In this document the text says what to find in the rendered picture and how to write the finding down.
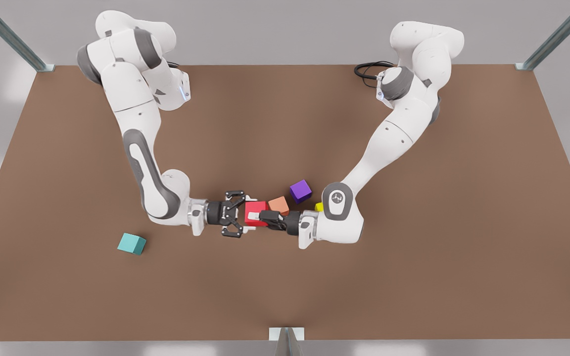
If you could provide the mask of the silver frame post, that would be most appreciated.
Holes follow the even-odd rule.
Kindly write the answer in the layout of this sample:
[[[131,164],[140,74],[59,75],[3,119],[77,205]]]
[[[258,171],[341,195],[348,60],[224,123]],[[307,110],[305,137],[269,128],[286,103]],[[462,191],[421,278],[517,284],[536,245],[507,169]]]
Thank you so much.
[[[303,356],[301,340],[305,340],[304,327],[269,328],[269,341],[277,342],[275,356]]]
[[[47,73],[55,70],[54,64],[45,63],[7,23],[0,18],[0,38],[21,56],[36,72]]]
[[[523,62],[515,63],[518,71],[533,71],[570,36],[570,16]]]

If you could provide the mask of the orange wooden cube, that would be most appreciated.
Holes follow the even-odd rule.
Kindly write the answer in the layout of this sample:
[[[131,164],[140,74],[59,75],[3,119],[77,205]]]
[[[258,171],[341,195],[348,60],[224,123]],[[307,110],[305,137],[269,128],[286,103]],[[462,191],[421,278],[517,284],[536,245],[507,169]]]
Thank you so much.
[[[281,216],[287,216],[290,212],[289,205],[284,196],[280,196],[268,201],[268,205],[270,210],[278,211]]]

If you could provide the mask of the teal wooden cube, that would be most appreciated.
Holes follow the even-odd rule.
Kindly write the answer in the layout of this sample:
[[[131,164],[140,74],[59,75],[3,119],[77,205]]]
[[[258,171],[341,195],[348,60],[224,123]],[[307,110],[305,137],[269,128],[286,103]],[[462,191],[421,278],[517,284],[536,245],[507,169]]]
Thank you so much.
[[[140,256],[144,250],[146,239],[144,237],[136,236],[130,233],[124,233],[118,243],[117,249]]]

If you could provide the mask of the purple wooden cube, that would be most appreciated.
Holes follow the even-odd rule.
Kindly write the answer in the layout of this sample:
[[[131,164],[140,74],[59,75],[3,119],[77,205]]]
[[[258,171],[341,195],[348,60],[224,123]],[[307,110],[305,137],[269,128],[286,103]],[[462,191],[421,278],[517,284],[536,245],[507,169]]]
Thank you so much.
[[[296,204],[308,200],[312,196],[311,187],[305,179],[290,185],[289,191]]]

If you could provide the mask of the red wooden cube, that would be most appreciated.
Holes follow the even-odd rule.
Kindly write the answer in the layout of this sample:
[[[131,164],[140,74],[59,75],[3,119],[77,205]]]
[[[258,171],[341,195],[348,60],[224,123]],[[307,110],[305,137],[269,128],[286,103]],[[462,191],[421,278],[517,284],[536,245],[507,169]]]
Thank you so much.
[[[244,209],[245,209],[244,212],[245,225],[255,226],[255,227],[268,225],[266,222],[256,219],[251,219],[249,216],[249,214],[251,213],[260,214],[261,211],[269,211],[269,206],[267,201],[246,201]]]

